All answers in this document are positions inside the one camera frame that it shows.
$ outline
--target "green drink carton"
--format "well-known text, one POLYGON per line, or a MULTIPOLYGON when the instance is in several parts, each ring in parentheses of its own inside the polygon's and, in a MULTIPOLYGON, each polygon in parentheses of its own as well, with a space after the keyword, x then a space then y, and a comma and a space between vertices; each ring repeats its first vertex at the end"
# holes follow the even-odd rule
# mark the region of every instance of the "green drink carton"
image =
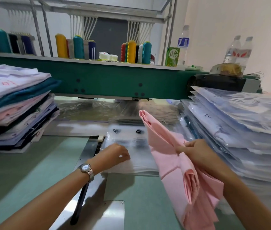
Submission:
POLYGON ((166 51, 165 66, 177 67, 179 47, 168 47, 166 51))

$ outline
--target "blue bottle label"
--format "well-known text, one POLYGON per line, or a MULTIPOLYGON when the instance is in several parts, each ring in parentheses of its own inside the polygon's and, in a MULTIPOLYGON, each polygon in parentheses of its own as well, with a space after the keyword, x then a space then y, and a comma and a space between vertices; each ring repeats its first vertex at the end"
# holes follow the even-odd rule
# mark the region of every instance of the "blue bottle label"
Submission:
POLYGON ((189 46, 189 38, 179 38, 178 39, 178 47, 188 47, 189 46))

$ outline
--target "hand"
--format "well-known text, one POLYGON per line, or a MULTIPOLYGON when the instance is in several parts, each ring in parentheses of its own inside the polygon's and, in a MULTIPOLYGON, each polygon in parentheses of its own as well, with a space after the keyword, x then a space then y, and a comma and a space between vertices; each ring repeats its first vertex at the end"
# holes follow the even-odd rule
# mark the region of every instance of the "hand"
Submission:
POLYGON ((235 176, 232 170, 203 139, 187 142, 185 143, 185 147, 177 147, 176 152, 184 152, 199 169, 205 170, 220 181, 226 179, 228 176, 235 176))
POLYGON ((98 174, 126 160, 130 160, 128 150, 124 146, 114 143, 87 160, 87 163, 91 165, 93 173, 98 174))

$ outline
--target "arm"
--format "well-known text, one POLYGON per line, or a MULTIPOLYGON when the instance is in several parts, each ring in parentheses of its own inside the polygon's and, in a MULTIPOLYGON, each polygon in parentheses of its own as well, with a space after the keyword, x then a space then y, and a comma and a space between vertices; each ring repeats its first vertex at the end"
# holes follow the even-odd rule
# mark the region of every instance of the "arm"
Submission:
MULTIPOLYGON (((112 144, 89 159, 87 163, 91 165, 96 175, 129 159, 130 156, 124 146, 112 144)), ((68 202, 87 182, 89 182, 89 175, 76 169, 0 224, 0 230, 49 229, 68 202)))
POLYGON ((271 230, 271 211, 203 139, 185 143, 176 151, 184 152, 198 168, 224 183, 223 195, 246 230, 271 230))

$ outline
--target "person's left hand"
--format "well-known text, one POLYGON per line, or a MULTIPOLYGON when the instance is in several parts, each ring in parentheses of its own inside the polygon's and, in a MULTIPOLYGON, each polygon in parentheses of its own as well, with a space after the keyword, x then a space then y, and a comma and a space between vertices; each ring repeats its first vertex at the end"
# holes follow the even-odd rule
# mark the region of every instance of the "person's left hand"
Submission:
POLYGON ((87 163, 91 165, 93 173, 98 174, 126 160, 130 160, 128 150, 124 146, 114 143, 87 160, 87 163))

